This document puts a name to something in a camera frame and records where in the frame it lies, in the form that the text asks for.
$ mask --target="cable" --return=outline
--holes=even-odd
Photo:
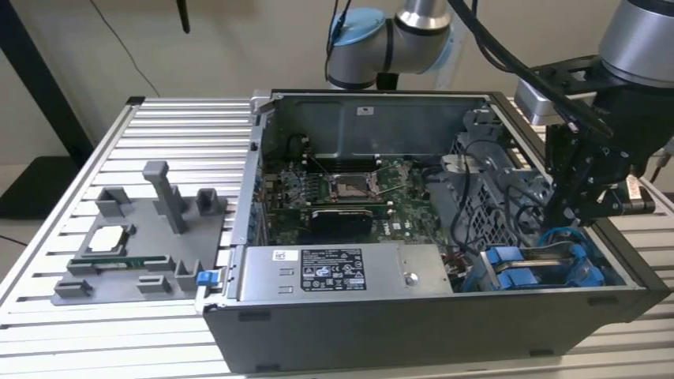
[[[512,222],[511,222],[511,215],[510,215],[510,203],[511,203],[511,197],[510,197],[510,190],[514,188],[512,186],[506,187],[506,192],[503,193],[503,197],[506,198],[506,209],[502,210],[503,217],[506,219],[506,229],[515,235],[516,237],[516,245],[523,244],[526,247],[531,247],[531,244],[528,243],[527,239],[519,232],[519,230],[512,227]]]
[[[476,0],[472,0],[471,11],[472,11],[472,16],[475,16],[475,18],[476,18]],[[474,36],[474,37],[475,37],[476,48],[480,51],[482,56],[484,57],[487,62],[490,62],[491,65],[503,73],[512,73],[512,71],[494,58],[494,56],[484,48],[484,45],[482,44],[482,42],[476,38],[476,36]]]
[[[538,239],[538,245],[542,246],[547,242],[548,237],[560,231],[574,235],[580,240],[580,243],[584,244],[586,249],[587,249],[587,255],[594,256],[594,246],[591,245],[590,241],[587,241],[584,234],[580,233],[580,231],[578,231],[572,227],[554,227],[554,228],[548,229],[540,235],[540,238]]]
[[[472,15],[471,10],[467,8],[463,0],[447,0],[450,6],[454,8],[455,14],[463,21],[468,30],[472,32],[475,38],[484,44],[487,50],[494,54],[494,57],[503,65],[512,71],[534,87],[539,93],[550,99],[550,101],[564,111],[571,114],[575,119],[587,128],[592,129],[603,137],[611,137],[612,131],[596,117],[587,105],[579,105],[562,94],[554,86],[551,86],[536,75],[536,73],[522,63],[522,61],[511,54],[511,52],[498,42],[496,38],[491,35],[484,25]]]
[[[471,189],[471,168],[468,167],[468,164],[467,164],[466,149],[463,151],[464,151],[464,154],[463,154],[463,172],[464,172],[463,192],[462,192],[462,199],[459,200],[459,209],[456,210],[456,213],[454,214],[452,223],[450,224],[450,237],[452,238],[452,242],[455,243],[455,245],[458,246],[458,248],[460,250],[467,251],[471,255],[476,256],[478,252],[475,251],[475,249],[472,249],[462,241],[459,241],[459,239],[456,237],[456,225],[459,222],[459,216],[462,215],[462,213],[466,209],[467,197],[468,197],[468,192]]]
[[[28,244],[25,242],[21,242],[19,241],[17,239],[13,239],[12,237],[6,237],[4,235],[0,235],[0,239],[4,239],[5,241],[9,241],[9,242],[13,242],[16,243],[17,245],[21,245],[21,246],[28,246]]]
[[[347,21],[348,8],[351,8],[351,1],[352,0],[347,0],[344,10],[341,11],[341,15],[339,16],[339,19],[335,23],[335,27],[332,27],[332,22],[335,21],[335,16],[337,15],[339,0],[335,0],[335,6],[332,7],[332,18],[329,19],[329,25],[327,26],[328,33],[325,44],[325,65],[323,66],[323,75],[325,76],[325,81],[328,81],[327,63],[329,62],[329,57],[332,56],[332,50],[335,50],[335,43],[337,42],[337,38],[341,35],[341,28],[344,26],[344,22]]]
[[[335,21],[335,16],[337,15],[339,0],[335,0],[335,5],[332,7],[332,16],[329,17],[329,23],[327,24],[327,40],[325,40],[325,55],[329,55],[329,42],[332,40],[332,22]]]
[[[124,51],[127,52],[128,58],[131,59],[131,63],[133,64],[133,68],[136,69],[137,73],[140,74],[140,76],[141,76],[141,77],[143,77],[143,79],[145,80],[147,84],[149,84],[149,87],[152,87],[152,90],[155,91],[155,94],[157,95],[157,97],[161,97],[161,95],[159,95],[159,91],[157,91],[157,88],[155,87],[155,84],[152,84],[152,82],[149,81],[149,79],[147,79],[145,74],[143,73],[143,71],[141,71],[141,70],[140,70],[140,68],[137,67],[136,59],[133,59],[133,56],[132,56],[132,54],[131,54],[131,51],[128,50],[127,45],[124,44],[123,39],[120,38],[120,36],[119,36],[117,32],[115,32],[115,29],[112,28],[112,26],[111,26],[111,25],[109,25],[109,23],[107,22],[105,16],[103,16],[103,12],[101,12],[101,10],[97,8],[96,2],[95,2],[93,0],[88,0],[88,2],[91,2],[91,3],[92,3],[93,9],[96,10],[97,15],[100,16],[100,18],[101,18],[101,20],[103,20],[103,23],[107,25],[107,28],[109,29],[109,31],[111,31],[111,32],[112,32],[112,34],[115,35],[115,38],[117,38],[119,43],[123,45],[123,49],[124,49]]]
[[[543,202],[540,201],[540,199],[538,199],[534,195],[531,195],[524,189],[519,188],[514,184],[508,184],[507,185],[506,191],[508,191],[510,188],[515,189],[522,195],[524,195],[528,198],[528,200],[531,200],[531,202],[534,204],[536,204],[539,207],[542,207],[542,208],[546,207],[546,205],[543,204]]]

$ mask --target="metal slotted table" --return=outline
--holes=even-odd
[[[141,171],[164,159],[183,195],[212,187],[228,199],[219,261],[228,245],[251,133],[248,99],[147,99],[127,105],[87,166],[0,285],[0,374],[9,377],[227,377],[192,300],[52,306],[53,285],[83,242],[104,186],[155,197]],[[612,220],[674,287],[674,204]],[[630,324],[607,325],[560,358],[311,373],[301,378],[674,377],[674,295]]]

